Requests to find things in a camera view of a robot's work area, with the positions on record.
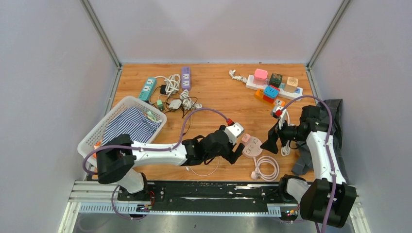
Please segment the beige cube socket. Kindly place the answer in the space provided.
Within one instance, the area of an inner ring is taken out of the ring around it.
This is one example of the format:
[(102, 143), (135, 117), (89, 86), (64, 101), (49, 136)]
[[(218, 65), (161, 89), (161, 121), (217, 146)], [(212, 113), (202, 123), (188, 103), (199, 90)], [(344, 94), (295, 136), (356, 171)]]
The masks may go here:
[(287, 77), (285, 85), (284, 85), (284, 90), (286, 92), (293, 93), (298, 87), (298, 82), (299, 80), (295, 77)]

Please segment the dark green cube socket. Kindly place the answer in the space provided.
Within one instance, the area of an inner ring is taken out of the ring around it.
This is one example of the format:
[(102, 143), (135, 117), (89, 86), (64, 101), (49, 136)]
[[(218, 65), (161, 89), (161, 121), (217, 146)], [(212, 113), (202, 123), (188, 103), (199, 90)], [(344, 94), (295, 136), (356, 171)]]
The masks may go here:
[(282, 83), (283, 75), (272, 73), (269, 79), (269, 85), (279, 88)]

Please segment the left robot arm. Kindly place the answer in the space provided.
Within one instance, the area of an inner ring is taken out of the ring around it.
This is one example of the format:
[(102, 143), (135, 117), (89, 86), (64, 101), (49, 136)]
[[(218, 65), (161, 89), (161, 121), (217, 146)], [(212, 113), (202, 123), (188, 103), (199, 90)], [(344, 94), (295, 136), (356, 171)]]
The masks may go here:
[(234, 164), (244, 149), (244, 144), (236, 144), (243, 133), (239, 124), (222, 125), (207, 136), (199, 135), (176, 144), (140, 143), (122, 134), (96, 152), (98, 182), (117, 183), (136, 200), (144, 200), (149, 194), (147, 181), (142, 173), (134, 171), (134, 167), (156, 164), (197, 166), (216, 157)]

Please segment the striped blue white cloth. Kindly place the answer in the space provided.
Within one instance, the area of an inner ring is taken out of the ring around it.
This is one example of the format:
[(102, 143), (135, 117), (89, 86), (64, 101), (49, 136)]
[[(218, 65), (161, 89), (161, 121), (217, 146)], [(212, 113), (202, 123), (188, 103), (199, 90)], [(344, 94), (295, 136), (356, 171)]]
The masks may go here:
[(133, 141), (148, 143), (161, 123), (162, 120), (155, 118), (152, 113), (129, 107), (108, 123), (100, 145), (103, 146), (122, 134), (129, 135)]

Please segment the orange power strip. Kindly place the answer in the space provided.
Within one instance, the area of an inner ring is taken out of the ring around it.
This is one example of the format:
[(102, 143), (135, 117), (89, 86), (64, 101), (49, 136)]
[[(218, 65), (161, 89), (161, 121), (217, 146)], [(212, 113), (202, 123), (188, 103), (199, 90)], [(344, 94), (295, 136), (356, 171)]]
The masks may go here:
[(265, 104), (271, 104), (271, 105), (273, 105), (273, 106), (279, 105), (279, 106), (281, 106), (281, 107), (284, 107), (285, 104), (286, 104), (285, 101), (282, 101), (282, 100), (280, 100), (279, 98), (272, 99), (272, 98), (266, 96), (266, 95), (264, 94), (264, 90), (263, 90), (263, 89), (258, 89), (258, 90), (255, 92), (254, 97), (255, 97), (257, 100), (259, 100), (259, 101), (261, 101), (261, 102), (263, 102), (263, 103), (265, 103)]

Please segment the purple power strip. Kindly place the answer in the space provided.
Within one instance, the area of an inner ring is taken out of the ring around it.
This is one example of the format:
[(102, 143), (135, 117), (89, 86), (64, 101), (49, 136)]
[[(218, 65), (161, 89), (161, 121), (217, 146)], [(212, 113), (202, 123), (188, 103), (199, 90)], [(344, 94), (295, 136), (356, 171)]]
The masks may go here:
[(184, 66), (181, 69), (181, 88), (182, 90), (191, 90), (191, 73), (189, 66)]

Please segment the black power adapter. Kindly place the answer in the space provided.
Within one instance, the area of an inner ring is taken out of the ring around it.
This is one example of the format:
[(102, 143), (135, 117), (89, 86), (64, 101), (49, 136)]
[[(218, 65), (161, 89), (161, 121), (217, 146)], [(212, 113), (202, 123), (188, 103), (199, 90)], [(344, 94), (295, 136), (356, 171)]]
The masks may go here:
[(160, 94), (161, 95), (168, 95), (167, 85), (163, 84), (160, 86)]

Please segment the pink round socket hub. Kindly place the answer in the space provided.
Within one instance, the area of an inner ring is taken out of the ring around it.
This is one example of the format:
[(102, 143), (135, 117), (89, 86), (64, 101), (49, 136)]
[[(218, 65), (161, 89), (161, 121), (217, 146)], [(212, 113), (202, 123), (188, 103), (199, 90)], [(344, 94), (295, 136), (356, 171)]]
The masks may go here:
[(261, 144), (262, 142), (258, 138), (251, 136), (249, 143), (244, 144), (245, 148), (243, 149), (242, 154), (247, 158), (258, 157), (262, 153), (262, 149), (260, 148)]

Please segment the white long power strip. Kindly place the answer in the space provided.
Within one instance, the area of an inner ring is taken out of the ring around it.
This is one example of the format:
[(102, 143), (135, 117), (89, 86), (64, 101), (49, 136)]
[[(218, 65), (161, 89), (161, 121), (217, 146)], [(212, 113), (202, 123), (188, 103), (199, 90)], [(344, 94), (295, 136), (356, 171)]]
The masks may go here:
[[(245, 83), (245, 87), (249, 88), (249, 89), (252, 89), (252, 90), (258, 91), (258, 90), (261, 90), (261, 89), (264, 90), (269, 84), (272, 84), (272, 83), (273, 83), (272, 78), (267, 78), (266, 81), (265, 81), (265, 84), (263, 84), (263, 85), (256, 84), (256, 83), (254, 83), (254, 76), (249, 75), (249, 77), (247, 78), (247, 81)], [(297, 86), (296, 89), (293, 92), (288, 92), (288, 91), (285, 90), (285, 86), (286, 86), (286, 84), (283, 83), (283, 82), (281, 82), (279, 84), (278, 97), (292, 100), (292, 99), (295, 99), (295, 98), (303, 95), (303, 88)]]

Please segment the green cube adapter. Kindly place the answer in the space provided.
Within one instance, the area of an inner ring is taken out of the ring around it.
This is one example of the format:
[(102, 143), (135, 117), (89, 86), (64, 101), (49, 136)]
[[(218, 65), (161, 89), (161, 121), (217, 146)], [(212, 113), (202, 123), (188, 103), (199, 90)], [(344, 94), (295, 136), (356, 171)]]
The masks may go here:
[(164, 110), (164, 104), (163, 104), (163, 101), (162, 101), (162, 100), (157, 100), (157, 101), (156, 101), (156, 104), (157, 104), (157, 107), (158, 107), (158, 109), (159, 109), (160, 111), (163, 111), (163, 110)]

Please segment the pink cube socket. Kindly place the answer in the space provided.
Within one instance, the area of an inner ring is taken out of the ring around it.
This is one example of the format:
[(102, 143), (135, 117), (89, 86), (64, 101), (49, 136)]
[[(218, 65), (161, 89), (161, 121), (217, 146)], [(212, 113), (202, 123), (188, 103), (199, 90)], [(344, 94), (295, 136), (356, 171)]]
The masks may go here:
[(265, 85), (267, 77), (268, 77), (268, 71), (258, 68), (254, 72), (253, 84)]

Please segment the teal power strip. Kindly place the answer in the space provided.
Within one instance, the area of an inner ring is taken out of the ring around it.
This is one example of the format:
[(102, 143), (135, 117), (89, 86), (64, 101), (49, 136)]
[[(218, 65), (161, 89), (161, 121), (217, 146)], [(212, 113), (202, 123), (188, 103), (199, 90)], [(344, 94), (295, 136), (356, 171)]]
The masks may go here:
[(144, 84), (144, 86), (143, 86), (143, 88), (142, 88), (142, 90), (141, 90), (141, 92), (138, 96), (138, 99), (140, 99), (141, 101), (149, 102), (150, 97), (152, 96), (153, 91), (156, 88), (156, 83), (157, 83), (156, 78), (149, 77), (146, 80), (146, 82), (145, 82), (145, 84)]

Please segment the pink small adapter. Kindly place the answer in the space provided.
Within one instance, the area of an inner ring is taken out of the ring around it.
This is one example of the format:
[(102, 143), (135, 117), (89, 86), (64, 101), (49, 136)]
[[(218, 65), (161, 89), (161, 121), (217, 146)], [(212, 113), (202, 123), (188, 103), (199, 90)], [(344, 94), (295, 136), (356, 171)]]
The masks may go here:
[(251, 139), (251, 135), (249, 135), (248, 133), (245, 133), (241, 140), (244, 144), (248, 144), (250, 139)]

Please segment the blue cube socket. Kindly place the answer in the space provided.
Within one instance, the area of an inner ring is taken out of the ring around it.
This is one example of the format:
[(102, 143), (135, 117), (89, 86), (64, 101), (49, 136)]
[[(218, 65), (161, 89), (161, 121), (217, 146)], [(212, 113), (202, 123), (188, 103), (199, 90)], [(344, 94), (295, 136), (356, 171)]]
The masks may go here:
[(279, 92), (279, 88), (273, 87), (271, 85), (266, 86), (266, 88), (264, 89), (264, 95), (270, 99), (275, 99), (278, 96)]

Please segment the red cube socket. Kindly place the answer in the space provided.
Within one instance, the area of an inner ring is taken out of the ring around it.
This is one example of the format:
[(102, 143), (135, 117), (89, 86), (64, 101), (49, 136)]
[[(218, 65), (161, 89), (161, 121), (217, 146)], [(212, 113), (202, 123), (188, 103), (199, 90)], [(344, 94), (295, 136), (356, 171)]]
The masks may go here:
[(268, 85), (263, 90), (263, 97), (262, 98), (266, 102), (273, 104), (275, 99), (277, 98), (279, 92), (280, 92), (279, 88), (277, 88), (273, 85)]

